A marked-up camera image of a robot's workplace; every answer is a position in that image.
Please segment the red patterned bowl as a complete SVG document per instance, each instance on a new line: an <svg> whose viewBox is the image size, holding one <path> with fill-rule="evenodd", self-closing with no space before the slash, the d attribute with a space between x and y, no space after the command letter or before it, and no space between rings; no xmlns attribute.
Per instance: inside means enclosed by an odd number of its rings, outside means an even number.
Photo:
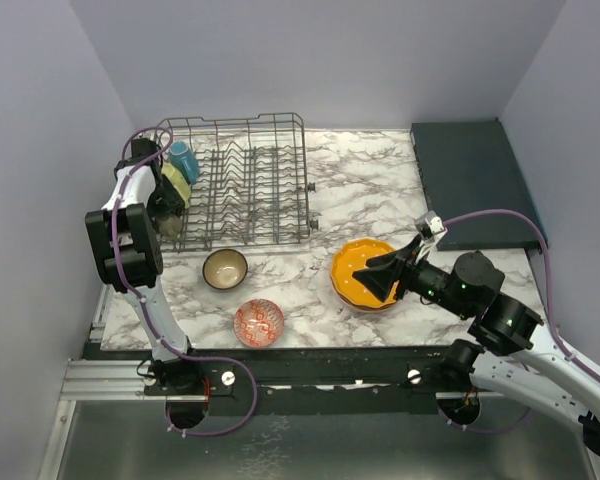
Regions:
<svg viewBox="0 0 600 480"><path fill-rule="evenodd" d="M284 331L284 315L271 300L249 300L236 311L233 329L243 345L251 348L269 347Z"/></svg>

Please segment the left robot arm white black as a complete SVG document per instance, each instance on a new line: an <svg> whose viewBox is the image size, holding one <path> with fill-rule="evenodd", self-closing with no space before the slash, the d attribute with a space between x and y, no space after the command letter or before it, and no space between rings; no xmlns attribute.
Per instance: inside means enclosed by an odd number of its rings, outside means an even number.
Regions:
<svg viewBox="0 0 600 480"><path fill-rule="evenodd" d="M191 343L178 326L164 294L159 238L179 235L190 187L162 158L150 138L127 142L114 174L114 191L85 225L100 279L120 293L140 319L151 345L143 378L157 395L191 395L202 388L200 368L184 359Z"/></svg>

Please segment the orange polka dot plate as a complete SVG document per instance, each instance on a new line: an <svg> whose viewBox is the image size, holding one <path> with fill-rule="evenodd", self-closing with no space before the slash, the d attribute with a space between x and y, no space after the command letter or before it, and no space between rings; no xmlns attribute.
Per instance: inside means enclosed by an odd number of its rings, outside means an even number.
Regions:
<svg viewBox="0 0 600 480"><path fill-rule="evenodd" d="M361 238L347 242L332 257L330 279L333 288L337 288L350 302L368 306L380 306L378 301L363 285L353 279L354 271L364 269L370 258L394 251L388 243L380 240Z"/></svg>

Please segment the grey wire dish rack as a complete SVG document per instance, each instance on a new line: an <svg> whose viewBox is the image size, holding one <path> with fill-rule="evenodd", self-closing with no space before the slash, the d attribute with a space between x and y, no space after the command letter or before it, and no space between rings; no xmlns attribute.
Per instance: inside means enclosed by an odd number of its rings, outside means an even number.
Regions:
<svg viewBox="0 0 600 480"><path fill-rule="evenodd" d="M296 245L317 228L300 115L170 117L144 135L159 145L185 143L200 169L180 232L160 239L163 252Z"/></svg>

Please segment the blue floral mug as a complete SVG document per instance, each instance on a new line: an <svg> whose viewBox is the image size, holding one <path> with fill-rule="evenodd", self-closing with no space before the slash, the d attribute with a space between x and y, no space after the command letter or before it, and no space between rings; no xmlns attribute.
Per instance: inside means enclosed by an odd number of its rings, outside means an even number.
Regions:
<svg viewBox="0 0 600 480"><path fill-rule="evenodd" d="M183 175L189 185L197 183L199 177L199 163L190 146L177 141L171 144L168 153L170 163Z"/></svg>

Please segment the small grey cup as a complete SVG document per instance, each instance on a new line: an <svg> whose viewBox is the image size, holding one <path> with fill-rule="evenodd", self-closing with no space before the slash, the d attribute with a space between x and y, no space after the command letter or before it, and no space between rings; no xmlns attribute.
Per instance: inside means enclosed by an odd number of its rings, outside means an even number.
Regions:
<svg viewBox="0 0 600 480"><path fill-rule="evenodd" d="M159 233L167 238L177 238L183 228L183 220L180 216L170 213L157 219Z"/></svg>

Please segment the dark brown cream bowl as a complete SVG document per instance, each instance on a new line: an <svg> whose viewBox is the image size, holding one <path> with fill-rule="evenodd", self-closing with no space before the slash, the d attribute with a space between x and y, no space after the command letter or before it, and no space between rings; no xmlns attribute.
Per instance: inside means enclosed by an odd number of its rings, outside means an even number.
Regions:
<svg viewBox="0 0 600 480"><path fill-rule="evenodd" d="M204 281L216 290L231 290L240 285L248 273L246 257L235 249L212 252L202 266Z"/></svg>

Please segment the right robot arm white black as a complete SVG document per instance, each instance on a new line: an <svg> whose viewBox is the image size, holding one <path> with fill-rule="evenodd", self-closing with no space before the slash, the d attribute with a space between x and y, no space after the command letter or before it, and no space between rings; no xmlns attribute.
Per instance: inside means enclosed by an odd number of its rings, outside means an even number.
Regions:
<svg viewBox="0 0 600 480"><path fill-rule="evenodd" d="M481 252L461 255L450 272L430 264L420 238L366 261L352 274L378 300L413 292L461 319L440 367L449 390L469 385L501 393L565 422L600 457L600 366L565 342L534 310L502 293L505 275Z"/></svg>

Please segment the yellow green mug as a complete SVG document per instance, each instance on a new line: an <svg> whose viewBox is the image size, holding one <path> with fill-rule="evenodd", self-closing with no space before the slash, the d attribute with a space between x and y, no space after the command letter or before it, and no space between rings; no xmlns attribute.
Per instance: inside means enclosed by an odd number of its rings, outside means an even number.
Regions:
<svg viewBox="0 0 600 480"><path fill-rule="evenodd" d="M190 207L191 186L185 176L171 163L166 162L162 166L162 175L164 182L169 182L183 203L183 208Z"/></svg>

